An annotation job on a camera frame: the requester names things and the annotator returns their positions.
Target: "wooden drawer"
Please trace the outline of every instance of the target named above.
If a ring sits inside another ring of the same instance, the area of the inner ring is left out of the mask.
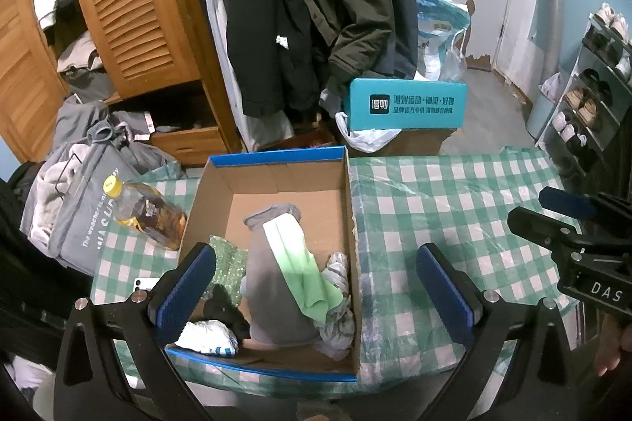
[[[149,142],[185,165],[203,166],[209,156],[226,153],[217,127],[155,133]]]

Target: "teal box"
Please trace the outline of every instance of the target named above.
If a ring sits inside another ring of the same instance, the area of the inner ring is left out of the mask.
[[[344,99],[350,130],[462,127],[468,85],[409,79],[354,79]]]

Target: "checkered tablecloth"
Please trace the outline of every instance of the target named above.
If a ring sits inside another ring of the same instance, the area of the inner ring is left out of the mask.
[[[198,180],[157,178],[145,181],[189,211]],[[451,342],[415,272],[416,249],[429,241],[481,290],[522,303],[552,297],[563,313],[575,304],[555,288],[558,275],[548,251],[511,235],[506,224],[517,205],[574,223],[538,203],[544,186],[561,187],[543,152],[508,148],[495,156],[352,159],[350,181],[362,296],[358,382],[296,382],[170,356],[183,379],[256,395],[335,398],[453,367],[463,349]],[[112,222],[92,299],[122,301],[136,277],[160,276],[176,266],[177,257]],[[124,342],[117,347],[125,372],[138,376]],[[498,372],[510,355],[507,347]]]

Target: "plastic bottle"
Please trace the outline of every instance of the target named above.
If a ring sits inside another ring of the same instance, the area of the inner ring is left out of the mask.
[[[114,218],[126,227],[133,227],[170,250],[177,250],[182,241],[186,214],[169,203],[153,187],[143,182],[123,183],[110,175],[103,191],[114,198]]]

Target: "green and white fabric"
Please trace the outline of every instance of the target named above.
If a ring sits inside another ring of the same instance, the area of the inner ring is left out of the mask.
[[[562,313],[576,301],[557,291],[548,251],[510,234],[507,214],[517,205],[543,210],[538,193],[561,187],[545,154],[506,149],[495,156],[369,157],[350,161],[362,296],[357,383],[297,382],[218,368],[171,356],[182,378],[230,391],[273,397],[336,398],[370,393],[397,381],[453,367],[463,353],[453,344],[415,271],[416,249],[434,242],[480,289],[505,300],[555,298]],[[151,182],[189,211],[197,179]],[[137,238],[113,222],[94,281],[95,303],[123,301],[136,277],[158,277],[177,264],[177,252]],[[118,343],[124,371],[138,376]],[[502,373],[511,355],[502,354]]]

